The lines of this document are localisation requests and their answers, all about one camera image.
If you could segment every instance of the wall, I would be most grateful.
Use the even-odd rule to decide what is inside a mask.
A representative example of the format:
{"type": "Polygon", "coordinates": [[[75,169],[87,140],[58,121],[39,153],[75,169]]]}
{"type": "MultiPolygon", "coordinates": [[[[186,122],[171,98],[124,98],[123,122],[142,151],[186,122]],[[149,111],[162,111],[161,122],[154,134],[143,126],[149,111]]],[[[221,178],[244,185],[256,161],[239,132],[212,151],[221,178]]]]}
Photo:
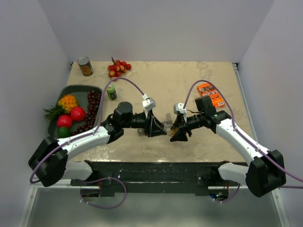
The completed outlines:
{"type": "Polygon", "coordinates": [[[27,162],[46,136],[42,108],[69,70],[37,0],[0,1],[0,226],[18,224],[29,187],[27,162]]]}
{"type": "Polygon", "coordinates": [[[70,60],[239,62],[274,0],[39,0],[70,60]]]}
{"type": "MultiPolygon", "coordinates": [[[[240,62],[258,139],[303,176],[303,1],[276,0],[240,62]]],[[[287,178],[287,185],[303,185],[287,178]]],[[[292,227],[302,226],[302,191],[281,190],[292,227]]]]}

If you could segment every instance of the green fruit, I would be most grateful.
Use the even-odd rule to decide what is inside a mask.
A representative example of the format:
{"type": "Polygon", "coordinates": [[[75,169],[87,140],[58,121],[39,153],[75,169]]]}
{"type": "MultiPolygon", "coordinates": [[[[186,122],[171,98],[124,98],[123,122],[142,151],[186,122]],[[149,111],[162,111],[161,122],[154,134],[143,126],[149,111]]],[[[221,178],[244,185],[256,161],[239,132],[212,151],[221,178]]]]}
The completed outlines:
{"type": "Polygon", "coordinates": [[[60,127],[58,129],[58,136],[59,138],[66,138],[71,136],[71,130],[67,127],[60,127]]]}

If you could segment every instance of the orange package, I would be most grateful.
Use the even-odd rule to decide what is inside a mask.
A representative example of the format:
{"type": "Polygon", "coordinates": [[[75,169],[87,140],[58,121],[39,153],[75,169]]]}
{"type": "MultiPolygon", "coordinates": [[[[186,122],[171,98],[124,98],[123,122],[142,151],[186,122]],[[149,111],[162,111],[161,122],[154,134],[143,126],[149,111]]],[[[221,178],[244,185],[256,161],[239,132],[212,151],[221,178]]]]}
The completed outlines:
{"type": "Polygon", "coordinates": [[[213,105],[216,108],[225,106],[225,102],[223,101],[221,95],[212,85],[210,85],[208,83],[202,84],[197,87],[197,90],[198,90],[200,96],[202,96],[202,97],[210,96],[210,98],[212,99],[213,105]]]}

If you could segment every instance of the dark green tray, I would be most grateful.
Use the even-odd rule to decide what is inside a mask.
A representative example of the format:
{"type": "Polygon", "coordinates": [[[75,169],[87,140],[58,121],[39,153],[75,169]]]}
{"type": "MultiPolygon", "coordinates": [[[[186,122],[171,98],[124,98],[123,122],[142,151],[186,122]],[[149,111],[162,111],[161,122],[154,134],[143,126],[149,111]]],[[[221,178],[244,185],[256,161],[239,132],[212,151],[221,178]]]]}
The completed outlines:
{"type": "MultiPolygon", "coordinates": [[[[90,86],[90,85],[69,85],[66,86],[65,88],[63,88],[63,90],[61,91],[56,103],[58,103],[58,101],[65,95],[67,94],[71,94],[74,95],[78,102],[79,102],[79,106],[81,108],[83,108],[85,110],[85,113],[87,113],[87,106],[89,104],[88,100],[87,100],[87,93],[91,90],[94,90],[96,92],[101,92],[102,94],[102,89],[96,86],[90,86]]],[[[97,112],[97,117],[96,117],[96,121],[94,123],[94,127],[97,125],[98,122],[98,116],[99,116],[99,111],[100,108],[98,109],[97,112]]],[[[49,123],[48,126],[48,134],[54,138],[58,138],[58,126],[57,126],[57,120],[53,120],[49,123]]],[[[73,122],[72,126],[71,126],[71,131],[75,131],[77,129],[78,126],[82,126],[85,124],[85,121],[81,121],[81,122],[73,122]]]]}

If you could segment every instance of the wooden tabletop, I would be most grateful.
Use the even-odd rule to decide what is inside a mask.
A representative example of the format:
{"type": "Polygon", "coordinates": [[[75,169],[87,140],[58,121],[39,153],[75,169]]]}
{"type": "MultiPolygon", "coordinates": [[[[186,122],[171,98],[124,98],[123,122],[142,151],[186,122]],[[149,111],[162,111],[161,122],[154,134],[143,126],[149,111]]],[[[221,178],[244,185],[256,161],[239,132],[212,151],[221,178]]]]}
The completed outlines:
{"type": "MultiPolygon", "coordinates": [[[[236,123],[251,135],[238,83],[230,62],[165,62],[132,61],[132,69],[124,76],[144,93],[152,97],[157,106],[153,110],[160,121],[166,120],[171,113],[172,120],[175,103],[183,103],[191,85],[206,79],[213,82],[224,94],[235,113],[236,123]]],[[[73,63],[68,85],[94,85],[104,89],[109,81],[107,66],[110,61],[92,61],[94,73],[85,77],[76,62],[73,63]]],[[[136,88],[124,80],[114,82],[117,99],[110,101],[105,92],[103,119],[122,101],[133,105],[133,112],[143,111],[142,96],[136,88]]],[[[195,98],[199,97],[196,87],[191,92],[187,109],[196,111],[195,98]]],[[[233,147],[210,129],[200,128],[192,131],[188,142],[170,142],[169,136],[148,138],[139,136],[136,129],[125,129],[124,136],[117,141],[90,149],[76,156],[74,161],[123,161],[123,162],[219,162],[243,161],[233,147]]]]}

